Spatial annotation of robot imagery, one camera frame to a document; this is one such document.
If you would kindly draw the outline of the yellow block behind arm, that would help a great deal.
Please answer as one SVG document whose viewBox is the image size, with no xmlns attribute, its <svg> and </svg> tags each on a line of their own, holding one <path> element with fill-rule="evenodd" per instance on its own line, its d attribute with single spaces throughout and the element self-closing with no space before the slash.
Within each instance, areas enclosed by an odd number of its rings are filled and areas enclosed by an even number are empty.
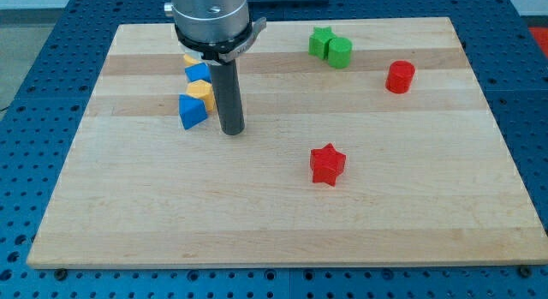
<svg viewBox="0 0 548 299">
<path fill-rule="evenodd" d="M 184 60 L 184 63 L 185 63 L 185 66 L 186 67 L 191 67 L 191 66 L 194 66 L 196 64 L 200 64 L 200 60 L 188 55 L 188 54 L 185 54 L 183 56 L 183 60 Z"/>
</svg>

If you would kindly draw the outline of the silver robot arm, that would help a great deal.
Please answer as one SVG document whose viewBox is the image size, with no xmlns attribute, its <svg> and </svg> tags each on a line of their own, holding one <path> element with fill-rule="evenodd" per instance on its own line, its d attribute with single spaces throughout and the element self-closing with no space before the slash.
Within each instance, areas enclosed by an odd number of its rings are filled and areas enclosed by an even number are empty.
<svg viewBox="0 0 548 299">
<path fill-rule="evenodd" d="M 266 18 L 252 20 L 247 0 L 170 0 L 164 11 L 180 43 L 213 65 L 236 60 L 266 29 Z"/>
</svg>

